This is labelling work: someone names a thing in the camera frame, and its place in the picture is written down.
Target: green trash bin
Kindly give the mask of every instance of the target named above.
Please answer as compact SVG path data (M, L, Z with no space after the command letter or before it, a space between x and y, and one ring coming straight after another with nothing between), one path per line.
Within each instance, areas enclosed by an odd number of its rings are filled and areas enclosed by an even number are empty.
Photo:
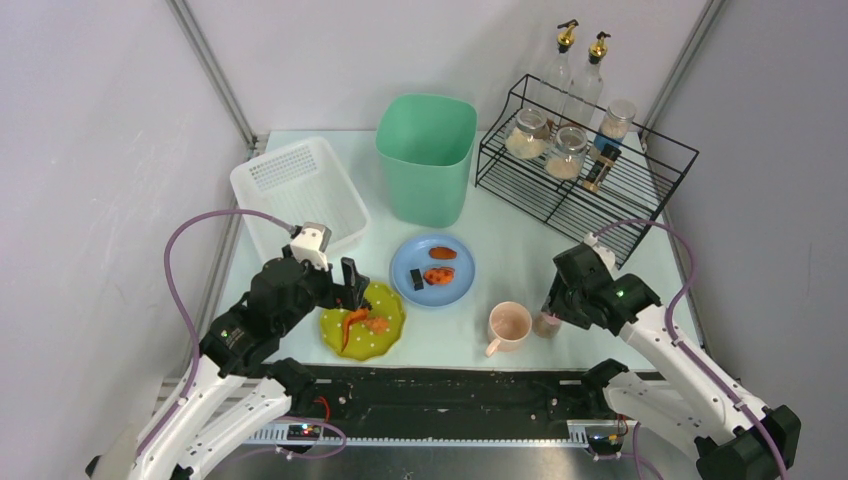
M377 151L401 220L453 225L462 212L477 111L441 95L409 94L389 105L377 128Z

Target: black wire rack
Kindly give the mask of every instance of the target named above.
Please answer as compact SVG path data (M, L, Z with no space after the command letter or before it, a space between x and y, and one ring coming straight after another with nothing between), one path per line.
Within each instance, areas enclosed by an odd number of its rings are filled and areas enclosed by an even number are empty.
M656 149L661 152L665 162L646 155L638 137L628 134L620 147L621 155L615 167L609 171L598 193L592 193L581 186L594 163L588 155L578 178L555 178L545 170L547 153L532 160L519 160L505 147L510 133L506 131L510 120L519 110L531 106L556 115L561 120L557 123L580 125L586 131L589 142L592 142L598 134L597 130L535 101L542 96L539 92L551 88L554 87L530 74L524 75L512 86L498 120L480 141L475 187L491 192L577 241L581 241L587 233L618 220L656 220L698 157L698 150L634 123L643 138L647 133L652 136L651 151ZM528 94L528 91L536 92L536 95ZM594 107L595 117L606 112L604 108ZM625 225L604 235L604 244L615 252L619 266L630 258L649 228L644 225Z

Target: blue plate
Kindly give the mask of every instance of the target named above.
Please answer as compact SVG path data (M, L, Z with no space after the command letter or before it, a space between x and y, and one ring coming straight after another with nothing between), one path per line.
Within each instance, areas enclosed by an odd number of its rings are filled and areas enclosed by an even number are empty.
M448 247L456 252L453 260L430 258L433 247ZM454 279L447 285L430 285L424 282L423 290L415 290L410 270L424 272L435 267L451 267ZM428 233L415 237L401 245L392 259L392 286L403 298L422 307L444 307L456 302L474 283L474 258L468 248L456 238L442 233Z

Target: wall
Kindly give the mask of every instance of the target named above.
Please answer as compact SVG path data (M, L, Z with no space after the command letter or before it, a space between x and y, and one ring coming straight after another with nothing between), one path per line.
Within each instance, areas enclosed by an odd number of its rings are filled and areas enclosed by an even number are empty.
M801 417L792 478L844 469L846 20L840 0L728 2L658 126L702 148L671 216L715 357Z
M506 92L556 52L556 25L577 18L572 69L600 30L612 33L600 103L644 113L704 0L191 2L257 130L373 129L408 92L472 102L488 129Z
M79 479L181 360L163 247L245 148L164 1L3 2L0 51L2 476ZM175 248L191 312L221 226Z

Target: white plastic basket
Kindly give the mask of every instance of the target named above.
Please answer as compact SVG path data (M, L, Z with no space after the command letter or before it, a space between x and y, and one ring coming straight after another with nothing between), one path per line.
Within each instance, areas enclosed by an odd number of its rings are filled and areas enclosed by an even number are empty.
M259 210L293 225L330 228L327 256L356 246L371 223L365 204L327 140L310 137L267 152L230 173L241 208ZM244 221L262 262L279 257L290 241L285 230L252 216Z

